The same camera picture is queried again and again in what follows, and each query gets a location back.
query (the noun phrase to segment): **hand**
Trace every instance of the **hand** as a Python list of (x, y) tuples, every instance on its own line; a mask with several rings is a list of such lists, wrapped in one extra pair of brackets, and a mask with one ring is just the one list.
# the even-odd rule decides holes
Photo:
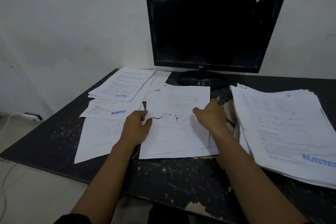
[(141, 144), (147, 137), (152, 125), (152, 118), (146, 120), (145, 125), (141, 121), (145, 120), (148, 111), (134, 111), (125, 120), (120, 142), (125, 142), (133, 149)]
[(218, 100), (215, 98), (211, 99), (203, 110), (195, 107), (192, 112), (196, 115), (198, 122), (210, 133), (228, 129), (224, 107), (218, 104)]

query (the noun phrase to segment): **monitor base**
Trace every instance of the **monitor base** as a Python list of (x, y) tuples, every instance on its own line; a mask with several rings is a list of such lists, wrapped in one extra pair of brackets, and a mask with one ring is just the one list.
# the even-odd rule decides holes
[(176, 81), (183, 86), (210, 86), (212, 90), (220, 89), (229, 84), (223, 74), (207, 71), (206, 69), (182, 72)]

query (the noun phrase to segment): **worn desk surface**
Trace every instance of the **worn desk surface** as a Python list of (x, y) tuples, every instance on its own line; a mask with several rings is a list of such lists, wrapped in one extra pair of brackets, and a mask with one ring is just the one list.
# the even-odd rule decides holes
[[(84, 118), (79, 118), (79, 115), (88, 106), (88, 92), (115, 71), (2, 152), (0, 157), (89, 184), (107, 155), (73, 164), (84, 123)], [(177, 74), (173, 72), (167, 83), (176, 85)], [(309, 89), (317, 94), (336, 128), (336, 80), (248, 75), (227, 75), (227, 78), (232, 85), (239, 82), (264, 92)], [(211, 97), (227, 101), (232, 95), (226, 88), (211, 91)], [(138, 146), (131, 158), (122, 189), (124, 193), (180, 209), (185, 209), (190, 202), (199, 202), (205, 210), (199, 205), (188, 209), (228, 223), (246, 222), (226, 173), (214, 158), (139, 160), (139, 150)], [(310, 220), (335, 222), (336, 190), (265, 172)]]

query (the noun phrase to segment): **floor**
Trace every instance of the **floor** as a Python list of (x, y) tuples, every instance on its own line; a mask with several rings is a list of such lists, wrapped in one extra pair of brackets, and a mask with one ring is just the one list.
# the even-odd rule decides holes
[[(0, 115), (0, 152), (18, 141), (40, 123), (12, 116), (5, 132), (7, 116)], [(53, 223), (73, 208), (87, 185), (0, 159), (0, 222), (15, 224)], [(112, 224), (147, 223), (152, 205), (122, 196)], [(208, 223), (189, 216), (191, 224)]]

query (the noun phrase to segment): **monitor bezel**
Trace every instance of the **monitor bezel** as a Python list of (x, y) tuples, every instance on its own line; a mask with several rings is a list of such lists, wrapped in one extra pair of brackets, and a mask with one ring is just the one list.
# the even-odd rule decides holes
[(153, 30), (152, 7), (151, 7), (152, 1), (157, 1), (157, 0), (147, 0), (147, 9), (148, 9), (148, 17), (149, 17), (150, 36), (152, 40), (153, 59), (154, 59), (155, 66), (191, 68), (191, 69), (207, 69), (207, 70), (228, 71), (228, 72), (258, 73), (261, 68), (261, 64), (263, 63), (266, 50), (271, 40), (271, 36), (272, 36), (273, 30), (277, 22), (277, 19), (278, 19), (278, 16), (279, 16), (284, 0), (279, 0), (278, 2), (279, 5), (275, 9), (274, 19), (272, 20), (272, 23), (271, 23), (271, 30), (269, 31), (269, 34), (267, 35), (267, 44), (265, 44), (265, 47), (262, 50), (261, 58), (257, 64), (257, 67), (239, 67), (239, 66), (226, 66), (226, 65), (213, 65), (213, 64), (209, 65), (209, 64), (157, 61), (156, 60), (156, 48), (155, 48), (155, 36), (154, 36), (154, 30)]

